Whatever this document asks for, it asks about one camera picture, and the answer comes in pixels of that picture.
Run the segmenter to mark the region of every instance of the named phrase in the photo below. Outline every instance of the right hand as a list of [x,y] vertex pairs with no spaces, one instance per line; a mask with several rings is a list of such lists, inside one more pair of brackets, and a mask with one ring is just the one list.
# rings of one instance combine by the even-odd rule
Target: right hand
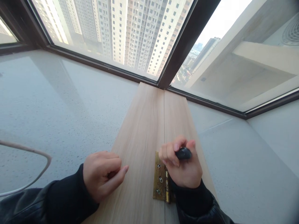
[[[178,160],[175,155],[181,147],[186,147],[191,151],[191,158],[188,160]],[[180,135],[173,142],[163,144],[159,151],[159,158],[168,169],[171,179],[179,187],[197,188],[202,179],[202,168],[195,150],[195,141]]]
[[111,194],[124,181],[129,166],[121,168],[121,159],[112,152],[89,155],[83,164],[83,180],[96,203]]

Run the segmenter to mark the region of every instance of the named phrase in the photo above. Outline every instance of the high-rise building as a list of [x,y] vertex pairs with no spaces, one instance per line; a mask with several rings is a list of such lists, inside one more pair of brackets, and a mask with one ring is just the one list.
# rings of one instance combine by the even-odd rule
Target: high-rise building
[[129,1],[125,63],[146,71],[165,11],[166,0]]
[[[191,7],[191,0],[35,0],[51,2],[76,47],[159,76]],[[63,41],[53,21],[51,33]]]
[[210,38],[207,44],[204,46],[202,51],[199,53],[197,58],[195,59],[193,65],[191,66],[190,70],[191,73],[196,72],[199,66],[203,63],[203,61],[209,56],[211,51],[216,47],[221,39],[218,37]]
[[189,68],[193,64],[195,59],[196,59],[196,56],[189,53],[183,62],[183,66],[186,68]]
[[67,23],[62,14],[58,1],[54,0],[35,0],[35,7],[39,15],[43,18],[44,24],[48,28],[50,37],[65,44],[72,44]]
[[190,7],[190,0],[168,0],[147,73],[160,76]]
[[194,45],[193,49],[195,49],[197,51],[202,51],[203,44],[202,43],[198,43],[198,44]]

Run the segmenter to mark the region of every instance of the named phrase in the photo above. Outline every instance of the window frame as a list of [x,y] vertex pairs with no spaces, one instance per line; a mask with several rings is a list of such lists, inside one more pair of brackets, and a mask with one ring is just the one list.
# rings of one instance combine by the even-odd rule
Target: window frame
[[15,13],[10,2],[0,1],[0,17],[17,39],[15,43],[0,44],[0,56],[38,49],[23,31],[22,27],[25,24],[21,17]]
[[11,44],[11,46],[7,47],[6,50],[0,46],[0,55],[2,55],[3,53],[9,54],[26,50],[43,49],[45,51],[63,56],[65,58],[80,62],[82,64],[100,69],[102,71],[120,76],[137,83],[144,82],[151,86],[163,90],[168,90],[175,94],[186,97],[186,99],[191,102],[245,120],[299,99],[298,90],[278,100],[274,100],[269,104],[262,105],[260,107],[257,107],[256,109],[250,110],[247,113],[237,111],[217,102],[203,99],[201,97],[176,89],[171,86],[171,82],[174,79],[177,71],[180,69],[190,50],[194,46],[202,30],[217,8],[220,0],[194,0],[185,21],[182,24],[181,30],[177,34],[176,41],[173,43],[173,48],[169,52],[169,57],[166,60],[164,68],[162,69],[161,75],[157,81],[98,61],[77,52],[56,46],[52,42],[31,0],[20,0],[17,3],[14,2],[14,7],[12,6],[12,3],[9,3],[9,0],[6,1],[8,2],[7,5],[9,10],[3,7],[3,5],[6,4],[0,2],[0,16],[11,29],[13,34],[17,37],[19,42]]

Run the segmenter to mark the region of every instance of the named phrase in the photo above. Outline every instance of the left hand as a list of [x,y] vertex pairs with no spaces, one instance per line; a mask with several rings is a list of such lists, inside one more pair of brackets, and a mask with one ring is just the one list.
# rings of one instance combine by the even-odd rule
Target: left hand
[[112,152],[89,155],[83,164],[83,180],[96,203],[111,194],[124,181],[129,166],[121,168],[121,159]]

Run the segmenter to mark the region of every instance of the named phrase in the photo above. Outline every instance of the jacket sleeve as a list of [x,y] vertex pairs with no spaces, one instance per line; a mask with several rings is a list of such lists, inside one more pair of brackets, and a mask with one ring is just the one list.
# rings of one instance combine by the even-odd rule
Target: jacket sleeve
[[99,204],[90,197],[78,171],[42,189],[27,189],[0,201],[2,223],[81,223]]
[[176,197],[178,217],[181,224],[234,223],[221,211],[213,194],[206,188],[202,180],[196,189],[179,187],[172,180],[171,186]]

